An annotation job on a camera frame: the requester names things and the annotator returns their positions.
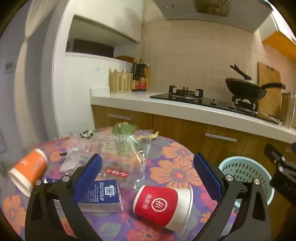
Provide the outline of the orange paper cup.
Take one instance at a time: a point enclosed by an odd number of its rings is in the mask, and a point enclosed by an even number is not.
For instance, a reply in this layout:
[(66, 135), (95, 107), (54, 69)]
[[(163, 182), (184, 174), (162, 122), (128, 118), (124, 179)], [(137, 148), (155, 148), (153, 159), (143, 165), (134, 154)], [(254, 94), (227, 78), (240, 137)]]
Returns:
[(9, 176), (18, 189), (30, 197), (35, 182), (48, 166), (48, 159), (40, 149), (33, 149), (9, 171)]

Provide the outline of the blue white carton box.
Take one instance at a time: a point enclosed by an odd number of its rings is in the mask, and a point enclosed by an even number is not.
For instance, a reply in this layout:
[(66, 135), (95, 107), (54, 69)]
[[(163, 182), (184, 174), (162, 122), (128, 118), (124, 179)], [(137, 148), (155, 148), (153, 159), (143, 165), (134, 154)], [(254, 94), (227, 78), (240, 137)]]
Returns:
[(79, 190), (71, 196), (82, 212), (117, 213), (124, 210), (116, 180), (95, 180), (85, 195), (75, 196), (82, 193), (83, 191)]

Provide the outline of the red paper cup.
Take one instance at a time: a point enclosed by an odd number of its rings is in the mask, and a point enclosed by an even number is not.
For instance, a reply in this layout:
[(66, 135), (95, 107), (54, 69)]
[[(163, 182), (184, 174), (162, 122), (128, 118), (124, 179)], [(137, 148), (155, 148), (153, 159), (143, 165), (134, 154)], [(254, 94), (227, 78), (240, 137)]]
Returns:
[(181, 233), (193, 206), (193, 190), (144, 185), (135, 196), (135, 214), (168, 230)]

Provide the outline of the clear plastic food bag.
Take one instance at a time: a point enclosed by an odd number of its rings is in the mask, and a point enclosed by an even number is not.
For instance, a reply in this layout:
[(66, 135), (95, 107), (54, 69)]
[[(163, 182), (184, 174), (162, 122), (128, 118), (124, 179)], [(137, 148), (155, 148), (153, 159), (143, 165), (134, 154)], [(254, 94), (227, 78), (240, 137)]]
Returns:
[(153, 130), (140, 130), (127, 122), (80, 134), (85, 150), (102, 157), (97, 180), (116, 180), (119, 187), (137, 190), (145, 179)]

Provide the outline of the light blue trash basket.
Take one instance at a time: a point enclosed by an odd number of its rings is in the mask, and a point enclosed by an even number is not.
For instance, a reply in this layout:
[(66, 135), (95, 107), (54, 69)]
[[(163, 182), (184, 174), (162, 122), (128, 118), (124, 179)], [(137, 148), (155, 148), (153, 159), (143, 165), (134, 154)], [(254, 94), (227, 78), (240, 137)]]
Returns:
[(219, 169), (224, 175), (232, 175), (237, 181), (250, 183), (258, 179), (263, 186), (267, 205), (272, 202), (275, 193), (275, 189), (269, 183), (272, 177), (258, 162), (243, 156), (233, 156), (223, 160), (219, 164)]

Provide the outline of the wooden kitchen cabinet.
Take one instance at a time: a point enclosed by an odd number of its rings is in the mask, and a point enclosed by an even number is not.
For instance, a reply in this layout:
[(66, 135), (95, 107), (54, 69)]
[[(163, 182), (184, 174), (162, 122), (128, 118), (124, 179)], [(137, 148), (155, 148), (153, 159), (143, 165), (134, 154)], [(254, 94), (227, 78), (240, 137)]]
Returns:
[(232, 156), (251, 158), (262, 164), (269, 173), (274, 165), (264, 155), (266, 144), (273, 144), (289, 161), (295, 162), (291, 144), (204, 123), (170, 118), (137, 111), (93, 106), (96, 128), (108, 128), (119, 122), (153, 129), (159, 136), (152, 142), (148, 157), (147, 185), (192, 188), (194, 205), (188, 226), (182, 233), (153, 225), (132, 212), (133, 196), (123, 192), (125, 212), (98, 224), (100, 232), (111, 231), (113, 240), (192, 240), (201, 230), (217, 203), (213, 201), (197, 173), (192, 159), (201, 152), (213, 165), (218, 166)]

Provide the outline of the wooden cutting board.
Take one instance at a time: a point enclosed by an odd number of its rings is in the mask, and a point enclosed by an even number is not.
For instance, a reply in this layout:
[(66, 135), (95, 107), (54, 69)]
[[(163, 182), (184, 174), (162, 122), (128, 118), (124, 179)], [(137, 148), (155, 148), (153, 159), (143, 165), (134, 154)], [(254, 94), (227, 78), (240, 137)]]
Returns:
[[(277, 70), (260, 62), (257, 63), (257, 66), (259, 85), (281, 83), (281, 76)], [(278, 118), (280, 116), (281, 89), (269, 88), (266, 91), (265, 97), (259, 101), (258, 110), (274, 118)]]

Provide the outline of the small clear plastic wrapper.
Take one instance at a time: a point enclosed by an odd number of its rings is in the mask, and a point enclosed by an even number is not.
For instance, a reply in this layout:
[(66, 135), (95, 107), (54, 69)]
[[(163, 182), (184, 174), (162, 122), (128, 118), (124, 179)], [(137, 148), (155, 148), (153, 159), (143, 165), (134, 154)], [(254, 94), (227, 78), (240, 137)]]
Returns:
[(86, 139), (81, 137), (79, 133), (70, 135), (70, 144), (64, 154), (64, 161), (59, 172), (67, 175), (72, 175), (77, 168), (84, 166), (88, 161), (86, 152)]

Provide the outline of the glass jar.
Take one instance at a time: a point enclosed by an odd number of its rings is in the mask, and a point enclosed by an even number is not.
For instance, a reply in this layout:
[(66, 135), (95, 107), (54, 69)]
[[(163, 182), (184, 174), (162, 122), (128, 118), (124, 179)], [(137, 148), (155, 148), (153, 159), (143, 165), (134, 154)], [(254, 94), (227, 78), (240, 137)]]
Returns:
[(282, 94), (280, 114), (284, 126), (295, 128), (295, 92)]

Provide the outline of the black gas stove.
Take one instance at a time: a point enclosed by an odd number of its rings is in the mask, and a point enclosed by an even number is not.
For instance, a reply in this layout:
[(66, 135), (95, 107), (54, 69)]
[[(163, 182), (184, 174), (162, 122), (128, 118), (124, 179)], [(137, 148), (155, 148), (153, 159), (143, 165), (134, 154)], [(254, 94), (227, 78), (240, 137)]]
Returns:
[(168, 93), (151, 95), (150, 98), (190, 103), (195, 105), (207, 106), (210, 108), (223, 109), (234, 113), (251, 116), (254, 118), (259, 118), (261, 120), (266, 120), (278, 125), (281, 123), (281, 121), (278, 118), (273, 117), (267, 113), (260, 112), (258, 110), (258, 102), (250, 103), (245, 100), (236, 98), (235, 96), (232, 97), (231, 102), (225, 102), (214, 98), (210, 99), (203, 97), (203, 92), (203, 89), (196, 89), (192, 91), (185, 87), (183, 87), (182, 89), (177, 89), (177, 87), (170, 85)]

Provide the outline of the black frying pan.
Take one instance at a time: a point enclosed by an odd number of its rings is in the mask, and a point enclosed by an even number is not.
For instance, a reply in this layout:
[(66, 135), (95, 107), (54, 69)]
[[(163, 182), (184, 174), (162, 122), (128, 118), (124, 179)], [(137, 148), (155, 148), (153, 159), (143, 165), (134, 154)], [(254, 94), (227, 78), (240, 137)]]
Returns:
[(230, 67), (244, 77), (244, 79), (225, 79), (227, 88), (237, 98), (247, 99), (250, 102), (258, 102), (265, 97), (267, 89), (269, 88), (286, 89), (284, 84), (278, 82), (267, 83), (264, 85), (255, 84), (251, 81), (252, 78), (241, 71), (236, 65), (230, 65)]

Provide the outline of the beige utensil basket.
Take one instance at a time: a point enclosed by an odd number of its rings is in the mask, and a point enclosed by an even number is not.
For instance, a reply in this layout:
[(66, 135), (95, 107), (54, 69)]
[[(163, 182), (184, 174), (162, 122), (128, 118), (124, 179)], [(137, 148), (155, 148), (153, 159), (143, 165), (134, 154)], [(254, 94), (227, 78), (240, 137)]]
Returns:
[(118, 72), (116, 69), (109, 73), (109, 87), (111, 93), (125, 93), (132, 91), (133, 74), (126, 70)]

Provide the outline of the range hood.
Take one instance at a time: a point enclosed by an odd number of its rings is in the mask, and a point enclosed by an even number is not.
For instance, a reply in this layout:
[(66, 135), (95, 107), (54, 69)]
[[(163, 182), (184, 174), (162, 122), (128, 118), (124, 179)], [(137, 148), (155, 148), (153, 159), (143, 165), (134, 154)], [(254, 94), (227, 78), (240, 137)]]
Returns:
[(267, 1), (252, 0), (156, 0), (167, 20), (201, 20), (255, 32), (273, 8)]

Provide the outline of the dark soy sauce bottle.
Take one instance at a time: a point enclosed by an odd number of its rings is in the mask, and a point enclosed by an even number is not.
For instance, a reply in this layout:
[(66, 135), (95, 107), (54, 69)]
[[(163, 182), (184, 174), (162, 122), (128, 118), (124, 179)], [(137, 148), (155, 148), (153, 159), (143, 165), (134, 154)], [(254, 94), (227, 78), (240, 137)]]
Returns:
[(137, 79), (139, 81), (138, 89), (146, 91), (148, 86), (148, 65), (144, 63), (143, 59), (140, 59), (137, 64)]

